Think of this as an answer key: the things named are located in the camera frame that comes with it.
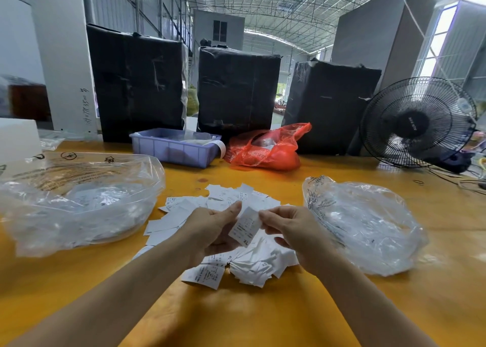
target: purple plastic crate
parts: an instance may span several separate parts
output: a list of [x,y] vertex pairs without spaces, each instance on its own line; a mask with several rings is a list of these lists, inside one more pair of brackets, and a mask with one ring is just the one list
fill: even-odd
[[[155,156],[158,160],[167,163],[199,168],[206,168],[220,154],[219,146],[216,144],[201,146],[167,138],[184,134],[185,131],[167,128],[154,128],[132,133],[130,137],[132,138],[133,153]],[[216,140],[221,140],[220,135],[211,136]]]

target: black wrapped package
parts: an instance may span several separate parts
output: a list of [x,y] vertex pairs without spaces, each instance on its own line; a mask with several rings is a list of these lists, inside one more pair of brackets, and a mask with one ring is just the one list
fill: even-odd
[[379,69],[297,62],[282,121],[312,124],[297,152],[344,155],[380,77]]
[[270,129],[280,72],[280,55],[234,49],[199,49],[198,128],[230,137]]
[[131,142],[133,132],[184,129],[187,47],[95,25],[87,31],[103,140]]

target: wooden table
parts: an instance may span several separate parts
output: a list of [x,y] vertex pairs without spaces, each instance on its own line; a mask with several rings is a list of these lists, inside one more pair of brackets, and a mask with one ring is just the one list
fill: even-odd
[[[64,142],[63,151],[130,152],[129,145]],[[430,244],[416,268],[371,279],[442,347],[484,346],[486,340],[486,197],[419,170],[385,170],[372,158],[307,157],[294,172],[233,167],[215,160],[205,170],[166,165],[167,196],[207,195],[207,184],[242,182],[282,203],[302,204],[308,176],[385,186],[401,195],[428,229]],[[414,180],[421,180],[419,185]],[[149,219],[162,212],[154,209]],[[16,258],[0,233],[0,344],[5,344],[126,264],[144,246],[143,229],[119,242]],[[217,291],[176,281],[122,346],[358,346],[327,291],[299,266],[263,289],[224,275]]]

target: forearm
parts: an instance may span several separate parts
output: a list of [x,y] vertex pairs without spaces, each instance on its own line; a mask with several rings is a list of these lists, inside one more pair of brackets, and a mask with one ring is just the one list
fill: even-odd
[[9,347],[118,346],[186,269],[190,254],[184,249],[191,245],[182,241],[174,236],[155,246]]
[[323,251],[319,280],[362,347],[437,347],[354,265]]

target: window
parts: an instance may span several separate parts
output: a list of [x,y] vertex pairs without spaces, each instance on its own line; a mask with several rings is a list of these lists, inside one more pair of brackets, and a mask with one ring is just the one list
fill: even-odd
[[213,40],[226,43],[228,22],[213,21]]
[[420,77],[430,77],[434,74],[437,58],[446,41],[447,32],[453,22],[457,5],[458,3],[447,5],[442,10],[437,26],[435,27],[434,36],[432,36],[432,40],[430,41],[429,51],[427,52],[422,64],[422,69],[420,70]]

